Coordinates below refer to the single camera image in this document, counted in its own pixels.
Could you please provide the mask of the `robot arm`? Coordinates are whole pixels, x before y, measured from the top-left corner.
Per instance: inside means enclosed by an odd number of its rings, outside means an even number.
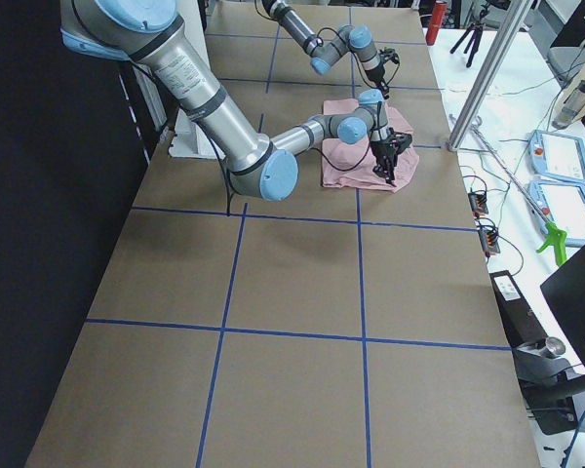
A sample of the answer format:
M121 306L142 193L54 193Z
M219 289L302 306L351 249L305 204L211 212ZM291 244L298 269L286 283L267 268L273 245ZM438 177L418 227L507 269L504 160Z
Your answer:
M61 35L75 53L149 67L185 115L222 150L220 166L235 193L286 199L298 178L297 154L326 138L354 144L366 137L375 158L373 172L393 183L398 158L412 141L391 127L385 102L384 64L397 59L395 51L378 50L364 25L344 24L324 42L286 2L262 6L309 56L316 73L326 74L346 54L359 61L374 87L359 95L354 111L315 115L275 137L257 132L189 43L174 1L63 1Z
M310 65L318 75L326 75L341 59L351 54L362 73L363 81L380 92L387 100L389 80L385 78L388 61L400 65L397 52L391 48L378 49L366 25L344 24L338 29L324 27L315 32L287 2L261 2L265 18L277 22L310 57Z

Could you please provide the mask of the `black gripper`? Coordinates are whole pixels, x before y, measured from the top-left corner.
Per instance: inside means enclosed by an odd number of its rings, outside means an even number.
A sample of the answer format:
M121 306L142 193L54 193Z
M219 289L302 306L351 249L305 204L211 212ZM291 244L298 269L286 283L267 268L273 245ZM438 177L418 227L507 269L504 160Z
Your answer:
M388 136L384 139L370 141L370 150L375 158L373 173L386 182L395 185L395 170L399 156L410 147L412 135L403 132L396 132L393 128L388 129Z
M389 82L385 79L385 64L392 62L400 66L400 57L393 48L374 49L373 56L365 61L365 74L374 86L381 91L384 100L390 98Z

